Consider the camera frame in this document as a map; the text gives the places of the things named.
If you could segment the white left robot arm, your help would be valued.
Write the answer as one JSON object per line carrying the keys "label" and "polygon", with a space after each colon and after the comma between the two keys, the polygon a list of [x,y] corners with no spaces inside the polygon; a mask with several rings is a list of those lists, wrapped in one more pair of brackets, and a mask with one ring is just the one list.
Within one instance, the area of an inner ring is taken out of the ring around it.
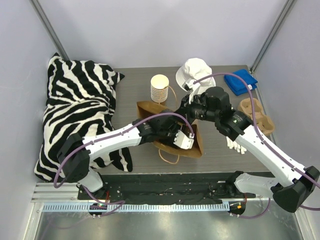
{"label": "white left robot arm", "polygon": [[135,147],[155,140],[173,143],[182,132],[181,125],[189,125],[187,119],[175,112],[162,112],[138,118],[132,123],[110,132],[93,136],[71,134],[57,152],[60,166],[53,179],[53,186],[79,183],[93,198],[100,200],[107,192],[100,175],[90,166],[94,160],[108,156],[123,148]]}

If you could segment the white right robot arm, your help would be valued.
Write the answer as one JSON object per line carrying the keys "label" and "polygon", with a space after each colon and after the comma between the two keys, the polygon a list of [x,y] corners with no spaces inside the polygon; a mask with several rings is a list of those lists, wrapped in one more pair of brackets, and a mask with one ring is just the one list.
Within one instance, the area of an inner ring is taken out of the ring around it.
{"label": "white right robot arm", "polygon": [[225,186],[230,197],[251,193],[273,199],[283,210],[295,213],[318,186],[320,171],[314,166],[305,167],[280,150],[247,115],[232,107],[223,88],[215,86],[200,95],[187,94],[176,113],[189,122],[213,122],[222,135],[247,149],[272,173],[272,177],[261,177],[237,171]]}

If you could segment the brown paper bag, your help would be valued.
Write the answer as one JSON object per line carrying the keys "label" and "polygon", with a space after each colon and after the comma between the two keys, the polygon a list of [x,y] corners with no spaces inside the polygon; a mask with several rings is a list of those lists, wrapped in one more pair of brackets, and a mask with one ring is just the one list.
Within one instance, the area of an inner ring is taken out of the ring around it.
{"label": "brown paper bag", "polygon": [[[162,111],[171,110],[167,108],[162,103],[154,102],[154,101],[138,101],[136,103],[137,107],[137,116],[139,118],[145,119],[147,117],[156,115],[161,113]],[[194,120],[191,124],[191,127],[194,131],[194,142],[190,149],[182,149],[178,148],[176,145],[169,143],[162,143],[159,140],[154,141],[152,144],[158,149],[159,157],[170,164],[177,164],[179,162],[180,157],[188,157],[188,158],[200,158],[203,156],[204,147],[203,140],[198,127],[198,120]],[[170,154],[171,156],[177,156],[175,162],[166,160],[162,152]]]}

